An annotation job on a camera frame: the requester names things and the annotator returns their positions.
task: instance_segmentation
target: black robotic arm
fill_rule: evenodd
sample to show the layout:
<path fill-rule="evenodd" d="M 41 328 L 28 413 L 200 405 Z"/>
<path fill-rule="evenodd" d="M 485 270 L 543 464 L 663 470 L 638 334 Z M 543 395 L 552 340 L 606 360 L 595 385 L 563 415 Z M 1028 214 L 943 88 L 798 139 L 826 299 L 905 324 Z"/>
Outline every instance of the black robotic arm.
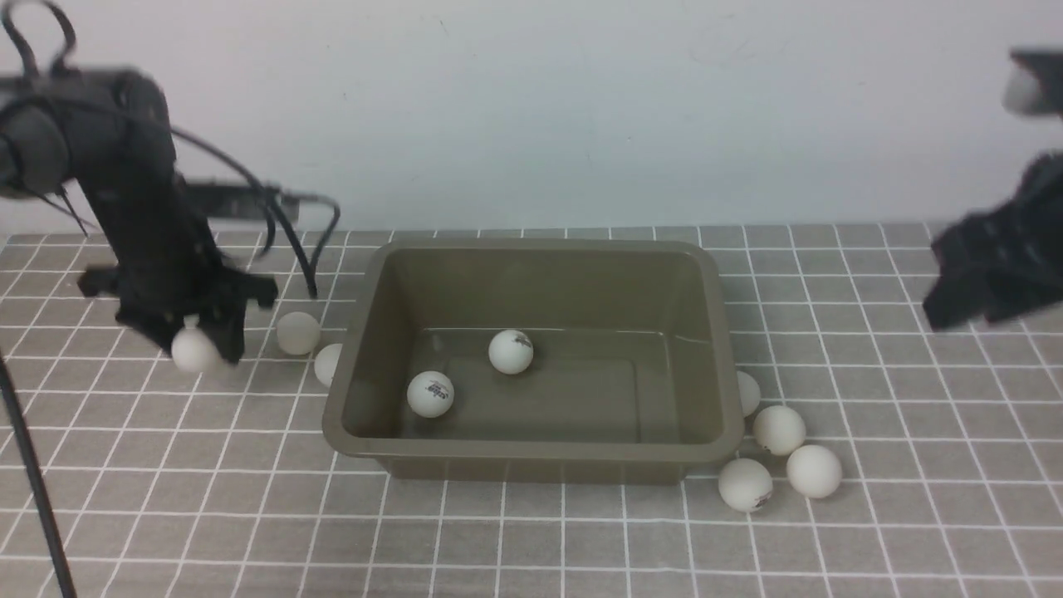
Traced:
<path fill-rule="evenodd" d="M 78 280 L 81 291 L 86 296 L 117 296 L 115 320 L 167 353 L 185 317 L 197 315 L 198 326 L 222 359 L 237 363 L 244 352 L 248 303 L 272 307 L 277 286 L 271 276 L 234 267 L 215 243 L 207 216 L 241 216 L 249 208 L 260 209 L 267 239 L 259 255 L 272 245 L 280 222 L 309 294 L 317 297 L 315 269 L 339 220 L 338 205 L 320 195 L 293 195 L 266 187 L 224 152 L 171 126 L 162 89 L 144 74 L 133 69 L 70 67 L 66 58 L 75 45 L 73 27 L 49 1 L 37 3 L 55 16 L 66 42 L 48 71 L 40 72 L 32 49 L 12 22 L 12 8 L 19 3 L 9 0 L 0 8 L 0 24 L 23 67 L 20 74 L 0 76 L 0 197 L 48 201 L 50 193 L 65 198 L 64 185 L 78 183 L 117 258 L 113 266 L 89 267 Z M 173 137 L 212 153 L 248 184 L 186 181 L 175 169 Z M 309 258 L 288 218 L 298 212 L 301 201 L 333 207 L 332 220 Z M 75 598 L 40 463 L 2 356 L 0 394 L 60 590 L 64 598 Z"/>

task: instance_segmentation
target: white wall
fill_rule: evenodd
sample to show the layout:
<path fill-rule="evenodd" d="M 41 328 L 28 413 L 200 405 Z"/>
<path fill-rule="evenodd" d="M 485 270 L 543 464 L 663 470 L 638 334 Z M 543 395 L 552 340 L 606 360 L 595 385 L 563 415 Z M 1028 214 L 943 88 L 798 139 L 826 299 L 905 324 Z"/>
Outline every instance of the white wall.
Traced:
<path fill-rule="evenodd" d="M 151 73 L 175 123 L 349 227 L 954 217 L 1063 143 L 1000 107 L 1009 47 L 1063 45 L 1059 0 L 63 4 L 83 64 Z M 16 22 L 51 53 L 44 11 Z"/>

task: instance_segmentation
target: plastic tub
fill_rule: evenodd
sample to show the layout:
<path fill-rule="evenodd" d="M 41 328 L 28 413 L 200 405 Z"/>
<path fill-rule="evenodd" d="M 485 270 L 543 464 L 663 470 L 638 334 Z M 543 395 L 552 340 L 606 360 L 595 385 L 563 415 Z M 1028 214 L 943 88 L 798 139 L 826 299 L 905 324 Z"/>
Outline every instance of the plastic tub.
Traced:
<path fill-rule="evenodd" d="M 744 423 L 715 263 L 681 242 L 411 239 L 378 249 L 322 421 L 338 452 L 400 478 L 677 483 Z M 535 345 L 518 376 L 491 338 Z M 406 387 L 444 373 L 454 407 Z"/>

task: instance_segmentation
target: ping pong ball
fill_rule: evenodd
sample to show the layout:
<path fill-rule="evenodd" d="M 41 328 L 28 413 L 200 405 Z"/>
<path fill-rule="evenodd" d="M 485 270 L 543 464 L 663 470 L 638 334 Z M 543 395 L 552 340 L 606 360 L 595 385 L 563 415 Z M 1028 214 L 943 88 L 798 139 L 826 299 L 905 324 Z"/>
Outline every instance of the ping pong ball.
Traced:
<path fill-rule="evenodd" d="M 276 323 L 276 344 L 289 356 L 305 356 L 321 341 L 321 325 L 314 317 L 292 312 Z"/>
<path fill-rule="evenodd" d="M 406 403 L 421 417 L 439 417 L 454 405 L 454 383 L 438 372 L 422 372 L 406 388 Z"/>
<path fill-rule="evenodd" d="M 333 376 L 336 375 L 336 362 L 339 361 L 339 353 L 342 348 L 343 345 L 340 343 L 328 345 L 318 353 L 318 357 L 314 358 L 314 376 L 317 376 L 318 380 L 325 387 L 332 386 Z"/>
<path fill-rule="evenodd" d="M 736 459 L 720 471 L 720 498 L 742 513 L 760 511 L 772 498 L 772 475 L 752 459 Z"/>
<path fill-rule="evenodd" d="M 842 483 L 842 462 L 827 447 L 807 445 L 787 460 L 787 479 L 809 498 L 827 498 Z"/>
<path fill-rule="evenodd" d="M 519 330 L 503 330 L 494 336 L 487 348 L 487 357 L 494 370 L 510 376 L 527 370 L 534 354 L 532 340 Z"/>
<path fill-rule="evenodd" d="M 221 364 L 221 355 L 198 326 L 185 327 L 178 331 L 170 345 L 173 365 L 188 374 L 203 374 Z"/>
<path fill-rule="evenodd" d="M 760 405 L 760 385 L 744 372 L 738 373 L 738 394 L 742 399 L 742 417 L 749 417 Z"/>
<path fill-rule="evenodd" d="M 786 406 L 772 406 L 753 421 L 757 444 L 777 456 L 788 456 L 805 444 L 805 421 Z"/>

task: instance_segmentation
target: black cable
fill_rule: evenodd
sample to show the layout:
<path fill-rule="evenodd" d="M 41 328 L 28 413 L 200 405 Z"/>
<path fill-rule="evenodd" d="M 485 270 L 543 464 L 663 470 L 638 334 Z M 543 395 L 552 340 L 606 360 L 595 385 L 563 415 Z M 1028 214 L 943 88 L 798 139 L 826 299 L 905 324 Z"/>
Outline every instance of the black cable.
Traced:
<path fill-rule="evenodd" d="M 45 531 L 45 542 L 48 544 L 48 552 L 51 554 L 52 564 L 55 567 L 55 579 L 60 584 L 60 593 L 63 595 L 63 598 L 78 598 L 78 592 L 73 587 L 73 578 L 70 575 L 70 563 L 67 561 L 66 551 L 63 549 L 63 536 L 60 533 L 58 525 L 55 523 L 55 512 L 52 511 L 52 501 L 48 498 L 48 488 L 45 485 L 45 476 L 40 471 L 40 461 L 37 459 L 37 451 L 33 447 L 33 439 L 30 438 L 30 428 L 26 424 L 22 406 L 18 403 L 15 385 L 11 380 L 11 373 L 7 372 L 7 365 L 3 362 L 3 356 L 0 356 L 0 394 L 3 395 L 4 407 L 7 408 L 7 418 L 11 420 L 11 428 L 15 434 L 18 452 L 22 456 L 22 465 L 26 467 L 26 475 L 30 478 L 30 488 L 33 489 L 33 500 L 37 506 L 40 527 Z"/>
<path fill-rule="evenodd" d="M 49 205 L 52 208 L 54 208 L 56 211 L 60 211 L 62 213 L 66 213 L 67 216 L 70 216 L 71 218 L 73 218 L 74 220 L 77 220 L 78 221 L 78 226 L 81 227 L 81 232 L 85 233 L 85 236 L 88 236 L 88 230 L 85 229 L 85 226 L 92 226 L 94 228 L 99 229 L 96 224 L 94 224 L 92 222 L 89 222 L 88 220 L 82 218 L 81 216 L 78 215 L 77 211 L 73 210 L 73 205 L 70 204 L 70 199 L 67 198 L 66 193 L 63 193 L 62 197 L 63 197 L 63 200 L 66 202 L 66 204 L 69 207 L 63 207 L 58 203 L 55 203 L 54 201 L 48 199 L 48 195 L 40 194 L 40 193 L 32 191 L 30 189 L 18 189 L 18 190 L 28 192 L 28 193 L 36 197 L 40 201 L 45 202 L 46 205 Z"/>
<path fill-rule="evenodd" d="M 328 221 L 328 225 L 325 226 L 324 232 L 321 233 L 318 245 L 314 247 L 314 254 L 310 255 L 310 267 L 314 268 L 314 271 L 316 272 L 318 271 L 318 260 L 321 259 L 321 253 L 324 252 L 325 243 L 328 242 L 328 237 L 332 236 L 333 232 L 336 229 L 336 224 L 339 223 L 339 203 L 337 203 L 335 199 L 323 194 L 299 194 L 289 197 L 296 201 L 321 203 L 333 208 L 333 217 Z"/>
<path fill-rule="evenodd" d="M 57 72 L 66 69 L 66 57 L 73 52 L 73 49 L 78 46 L 78 36 L 73 31 L 73 23 L 67 18 L 66 13 L 63 8 L 60 8 L 54 2 L 49 0 L 31 0 L 35 4 L 41 4 L 46 8 L 52 12 L 52 16 L 58 21 L 60 28 L 63 29 L 63 49 L 60 53 L 55 55 L 52 59 L 51 71 Z M 7 33 L 7 37 L 11 38 L 11 42 L 15 45 L 15 50 L 18 51 L 18 56 L 22 59 L 22 75 L 30 78 L 39 74 L 37 70 L 37 58 L 33 55 L 33 48 L 30 48 L 30 42 L 26 40 L 22 33 L 18 31 L 15 23 L 11 19 L 12 10 L 19 5 L 26 3 L 27 0 L 10 0 L 5 2 L 3 8 L 0 8 L 0 24 L 3 25 L 3 30 Z"/>

